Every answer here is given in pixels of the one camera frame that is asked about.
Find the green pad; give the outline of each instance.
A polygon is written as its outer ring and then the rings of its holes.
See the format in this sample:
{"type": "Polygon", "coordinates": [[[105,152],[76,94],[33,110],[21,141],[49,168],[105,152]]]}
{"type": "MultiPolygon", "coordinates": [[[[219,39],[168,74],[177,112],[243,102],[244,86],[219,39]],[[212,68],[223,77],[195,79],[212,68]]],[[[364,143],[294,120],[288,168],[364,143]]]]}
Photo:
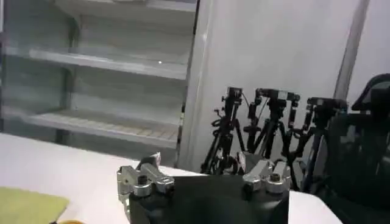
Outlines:
{"type": "Polygon", "coordinates": [[[58,196],[0,187],[0,223],[47,224],[56,221],[69,201],[58,196]]]}

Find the metal shelf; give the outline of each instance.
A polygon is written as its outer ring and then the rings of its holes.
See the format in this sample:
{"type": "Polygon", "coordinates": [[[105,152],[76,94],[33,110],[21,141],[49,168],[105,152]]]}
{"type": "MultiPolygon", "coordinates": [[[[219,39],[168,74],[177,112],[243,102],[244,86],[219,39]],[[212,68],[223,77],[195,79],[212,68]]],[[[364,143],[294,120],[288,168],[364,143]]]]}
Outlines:
{"type": "Polygon", "coordinates": [[[45,127],[142,142],[170,149],[175,149],[177,144],[177,125],[140,119],[118,119],[88,111],[63,110],[28,116],[23,120],[45,127]]]}
{"type": "Polygon", "coordinates": [[[89,55],[50,52],[39,49],[5,47],[5,54],[38,61],[77,65],[91,68],[108,69],[112,71],[130,72],[141,75],[151,75],[169,79],[185,80],[187,65],[165,63],[134,58],[132,62],[112,60],[109,58],[89,55]]]}
{"type": "Polygon", "coordinates": [[[196,11],[196,0],[143,0],[143,1],[130,1],[130,0],[56,0],[57,4],[61,8],[68,8],[69,5],[77,7],[84,4],[96,5],[96,6],[108,6],[114,5],[121,8],[129,7],[146,7],[151,9],[160,10],[174,10],[181,12],[196,11]]]}

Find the black cable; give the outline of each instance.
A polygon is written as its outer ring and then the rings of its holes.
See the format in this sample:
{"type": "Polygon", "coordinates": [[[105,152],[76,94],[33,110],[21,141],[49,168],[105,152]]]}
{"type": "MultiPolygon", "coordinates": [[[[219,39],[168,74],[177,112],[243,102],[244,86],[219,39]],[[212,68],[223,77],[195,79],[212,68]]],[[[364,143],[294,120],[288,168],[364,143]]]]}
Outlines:
{"type": "Polygon", "coordinates": [[[258,114],[258,117],[257,117],[258,120],[260,120],[260,116],[263,113],[263,110],[266,107],[268,100],[269,100],[269,98],[267,98],[267,100],[263,104],[263,107],[261,107],[260,114],[258,114]]]}
{"type": "Polygon", "coordinates": [[[248,106],[248,108],[249,108],[249,102],[248,102],[248,100],[246,99],[246,96],[245,96],[245,94],[243,93],[243,97],[244,97],[244,100],[245,100],[245,102],[246,102],[246,105],[248,106]]]}

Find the tripod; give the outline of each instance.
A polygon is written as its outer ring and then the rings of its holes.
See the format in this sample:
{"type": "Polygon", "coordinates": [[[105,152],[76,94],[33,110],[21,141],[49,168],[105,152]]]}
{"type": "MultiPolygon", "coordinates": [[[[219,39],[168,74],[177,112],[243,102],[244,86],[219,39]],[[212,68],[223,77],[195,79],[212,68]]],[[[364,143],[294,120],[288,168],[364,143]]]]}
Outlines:
{"type": "Polygon", "coordinates": [[[201,165],[201,173],[219,175],[230,168],[233,169],[231,174],[237,173],[238,162],[230,156],[233,141],[231,132],[234,129],[236,130],[241,151],[245,151],[239,121],[236,118],[238,107],[242,102],[242,94],[243,90],[241,88],[229,87],[227,89],[227,97],[222,97],[222,101],[225,102],[225,107],[222,107],[222,111],[225,111],[225,116],[221,116],[219,110],[215,110],[220,118],[211,123],[211,125],[218,129],[213,131],[214,140],[204,163],[201,165]]]}
{"type": "Polygon", "coordinates": [[[343,100],[328,99],[328,98],[309,98],[307,100],[307,113],[305,123],[301,130],[294,130],[294,134],[299,135],[299,143],[295,152],[286,154],[288,160],[292,164],[296,158],[303,156],[303,151],[309,139],[314,135],[313,145],[311,147],[307,169],[303,177],[301,191],[309,192],[310,186],[313,183],[313,172],[318,157],[319,148],[322,138],[328,145],[328,124],[330,119],[341,110],[347,109],[347,103],[343,100]],[[313,118],[314,127],[310,127],[311,119],[313,118]]]}
{"type": "Polygon", "coordinates": [[[250,126],[245,127],[244,131],[248,133],[247,148],[249,153],[255,153],[260,145],[259,154],[266,159],[271,157],[272,146],[276,131],[279,130],[283,141],[283,152],[289,149],[292,132],[286,133],[285,126],[280,119],[283,117],[283,111],[287,106],[287,101],[291,101],[288,127],[293,128],[296,116],[296,107],[300,96],[294,93],[279,91],[276,89],[256,89],[255,102],[251,103],[248,118],[251,120],[250,126]],[[269,98],[267,103],[270,110],[269,119],[265,120],[263,129],[258,127],[259,118],[256,117],[256,107],[261,103],[261,97],[269,98]]]}

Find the metal clamp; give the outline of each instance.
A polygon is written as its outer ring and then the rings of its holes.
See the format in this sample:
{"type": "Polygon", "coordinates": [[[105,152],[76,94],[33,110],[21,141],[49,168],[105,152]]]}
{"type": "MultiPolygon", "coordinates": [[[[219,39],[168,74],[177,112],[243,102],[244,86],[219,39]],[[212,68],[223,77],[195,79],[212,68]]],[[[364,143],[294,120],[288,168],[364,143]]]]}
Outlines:
{"type": "Polygon", "coordinates": [[[290,167],[286,162],[278,162],[274,171],[266,179],[266,190],[273,194],[288,191],[291,185],[290,167]]]}
{"type": "Polygon", "coordinates": [[[173,190],[175,179],[161,173],[153,165],[149,163],[142,164],[140,167],[140,172],[147,176],[156,185],[156,189],[160,193],[166,194],[173,190]]]}
{"type": "Polygon", "coordinates": [[[261,185],[266,176],[272,172],[272,164],[268,160],[260,160],[256,166],[243,176],[246,186],[250,187],[251,191],[261,189],[261,185]]]}
{"type": "Polygon", "coordinates": [[[130,194],[147,197],[152,193],[152,182],[131,166],[122,166],[117,174],[118,195],[123,202],[130,194]]]}

